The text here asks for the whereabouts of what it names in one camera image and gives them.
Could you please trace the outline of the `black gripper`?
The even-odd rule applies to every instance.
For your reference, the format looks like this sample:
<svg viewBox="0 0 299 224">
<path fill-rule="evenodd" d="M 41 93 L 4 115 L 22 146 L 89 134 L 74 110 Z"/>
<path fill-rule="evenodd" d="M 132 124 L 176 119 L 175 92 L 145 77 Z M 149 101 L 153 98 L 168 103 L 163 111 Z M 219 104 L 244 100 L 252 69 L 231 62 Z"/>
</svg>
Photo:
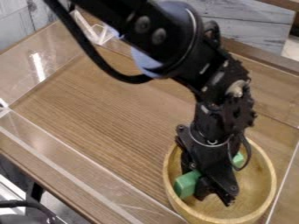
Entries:
<svg viewBox="0 0 299 224">
<path fill-rule="evenodd" d="M 244 142 L 244 132 L 232 133 L 223 142 L 211 143 L 195 129 L 195 124 L 176 127 L 175 142 L 181 149 L 181 182 L 193 183 L 193 196 L 204 201 L 216 192 L 225 207 L 239 195 L 239 183 L 233 171 L 245 167 L 233 158 Z"/>
</svg>

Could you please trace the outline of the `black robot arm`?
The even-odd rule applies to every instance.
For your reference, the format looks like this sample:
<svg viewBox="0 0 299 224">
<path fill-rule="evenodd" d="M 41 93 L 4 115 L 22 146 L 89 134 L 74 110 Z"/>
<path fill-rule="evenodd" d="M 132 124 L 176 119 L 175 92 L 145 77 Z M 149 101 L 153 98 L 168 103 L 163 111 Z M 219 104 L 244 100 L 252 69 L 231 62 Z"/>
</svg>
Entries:
<svg viewBox="0 0 299 224">
<path fill-rule="evenodd" d="M 155 0 L 70 0 L 98 18 L 132 49 L 140 72 L 120 73 L 104 60 L 58 0 L 42 0 L 64 23 L 81 50 L 116 80 L 143 84 L 171 79 L 195 97 L 195 115 L 177 125 L 175 142 L 181 149 L 181 176 L 175 180 L 180 197 L 204 200 L 216 195 L 231 205 L 239 195 L 233 161 L 249 151 L 245 130 L 256 119 L 248 70 L 221 45 L 220 27 L 203 21 L 184 2 Z"/>
</svg>

